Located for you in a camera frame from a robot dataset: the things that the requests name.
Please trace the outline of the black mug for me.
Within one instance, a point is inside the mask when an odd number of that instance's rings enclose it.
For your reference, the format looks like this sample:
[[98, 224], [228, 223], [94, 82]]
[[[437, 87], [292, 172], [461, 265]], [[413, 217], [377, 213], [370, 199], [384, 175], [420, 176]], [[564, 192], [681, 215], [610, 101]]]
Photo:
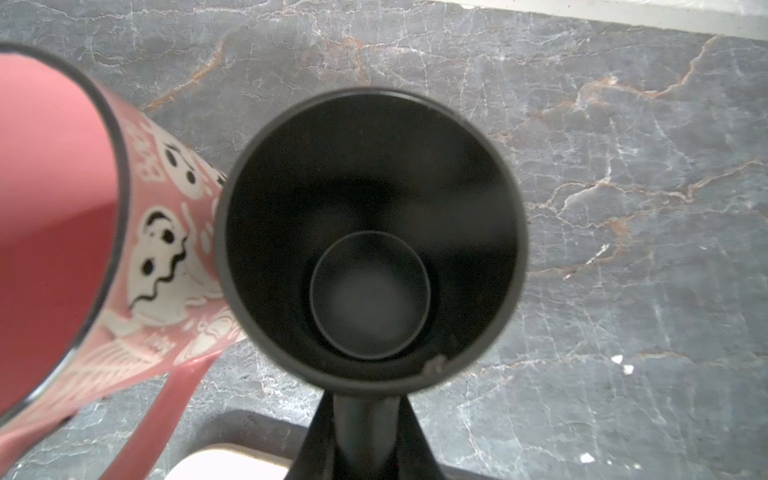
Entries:
[[401, 398], [495, 342], [528, 247], [518, 185], [476, 127], [425, 96], [357, 87], [292, 106], [247, 144], [214, 253], [251, 341], [333, 394], [333, 479], [399, 479]]

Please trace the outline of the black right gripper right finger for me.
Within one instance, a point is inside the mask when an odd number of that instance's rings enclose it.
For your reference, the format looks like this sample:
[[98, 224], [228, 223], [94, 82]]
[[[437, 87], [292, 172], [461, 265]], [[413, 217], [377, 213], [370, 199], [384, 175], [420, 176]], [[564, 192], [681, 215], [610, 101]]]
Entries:
[[400, 480], [445, 479], [407, 396], [398, 413], [397, 470]]

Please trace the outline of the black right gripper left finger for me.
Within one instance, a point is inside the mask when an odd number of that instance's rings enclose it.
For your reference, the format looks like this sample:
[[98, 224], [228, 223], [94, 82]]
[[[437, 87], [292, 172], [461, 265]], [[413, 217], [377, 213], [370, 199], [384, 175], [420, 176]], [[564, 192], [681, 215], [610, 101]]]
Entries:
[[325, 392], [285, 480], [333, 479], [335, 452], [333, 394]]

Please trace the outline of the beige tray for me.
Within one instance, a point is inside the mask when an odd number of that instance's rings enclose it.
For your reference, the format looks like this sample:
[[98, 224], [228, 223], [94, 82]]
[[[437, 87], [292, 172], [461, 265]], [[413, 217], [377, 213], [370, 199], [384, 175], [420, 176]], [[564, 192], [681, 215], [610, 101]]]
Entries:
[[240, 445], [220, 443], [181, 460], [166, 480], [281, 480], [292, 461]]

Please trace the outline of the pink patterned mug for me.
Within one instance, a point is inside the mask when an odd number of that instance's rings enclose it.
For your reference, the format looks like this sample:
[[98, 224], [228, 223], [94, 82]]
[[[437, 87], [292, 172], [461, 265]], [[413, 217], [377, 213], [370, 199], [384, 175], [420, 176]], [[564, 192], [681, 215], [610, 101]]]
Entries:
[[225, 175], [58, 57], [1, 47], [1, 468], [82, 407], [165, 384], [108, 479], [143, 479], [244, 334], [214, 266]]

